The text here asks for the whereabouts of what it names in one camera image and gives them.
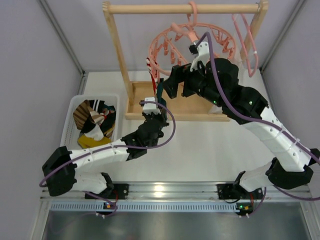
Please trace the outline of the teal sock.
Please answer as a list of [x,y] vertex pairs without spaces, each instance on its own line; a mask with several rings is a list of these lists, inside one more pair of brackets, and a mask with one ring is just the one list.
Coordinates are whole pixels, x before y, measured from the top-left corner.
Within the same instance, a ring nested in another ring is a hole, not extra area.
[[[163,98],[163,91],[164,91],[164,78],[160,78],[156,87],[156,98],[158,103],[166,107],[167,102]],[[161,112],[162,121],[166,122],[168,119],[167,111],[161,106],[159,106],[158,108],[160,109],[160,112]]]

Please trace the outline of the red sock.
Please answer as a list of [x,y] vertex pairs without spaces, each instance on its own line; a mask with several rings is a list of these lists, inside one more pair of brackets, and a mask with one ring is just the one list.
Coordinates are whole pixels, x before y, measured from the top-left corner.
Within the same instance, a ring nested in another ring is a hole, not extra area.
[[146,66],[148,68],[148,72],[149,72],[150,77],[151,77],[153,92],[156,95],[157,94],[157,88],[158,88],[158,76],[159,76],[159,73],[154,68],[154,66],[151,64],[151,60],[150,60],[149,57],[146,58]]

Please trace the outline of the white sock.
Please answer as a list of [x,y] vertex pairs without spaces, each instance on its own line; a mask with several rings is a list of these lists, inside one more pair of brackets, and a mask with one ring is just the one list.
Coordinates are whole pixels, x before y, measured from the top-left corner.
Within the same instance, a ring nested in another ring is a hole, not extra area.
[[88,138],[95,140],[95,141],[101,141],[104,137],[104,134],[101,131],[101,128],[98,124],[96,124],[95,127],[91,131],[84,133],[84,135]]

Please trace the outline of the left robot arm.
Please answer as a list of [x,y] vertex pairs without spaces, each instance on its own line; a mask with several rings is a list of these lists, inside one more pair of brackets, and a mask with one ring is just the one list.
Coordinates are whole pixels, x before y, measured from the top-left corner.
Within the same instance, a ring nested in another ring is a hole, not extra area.
[[107,165],[142,157],[148,148],[156,147],[164,136],[162,129],[169,125],[161,114],[145,114],[136,131],[105,145],[69,150],[58,147],[42,166],[46,187],[51,197],[69,191],[90,192],[108,197],[114,184]]

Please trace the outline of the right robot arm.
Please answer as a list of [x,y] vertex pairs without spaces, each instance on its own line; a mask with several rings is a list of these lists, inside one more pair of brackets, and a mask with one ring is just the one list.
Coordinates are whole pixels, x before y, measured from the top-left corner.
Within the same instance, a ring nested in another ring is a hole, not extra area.
[[163,82],[163,89],[174,99],[178,85],[183,84],[182,96],[194,94],[220,107],[222,113],[252,132],[274,158],[255,170],[242,171],[233,183],[238,194],[275,186],[291,190],[308,184],[314,174],[311,165],[320,157],[318,149],[303,146],[282,125],[258,90],[239,84],[237,65],[225,58],[215,58],[207,64],[175,65]]

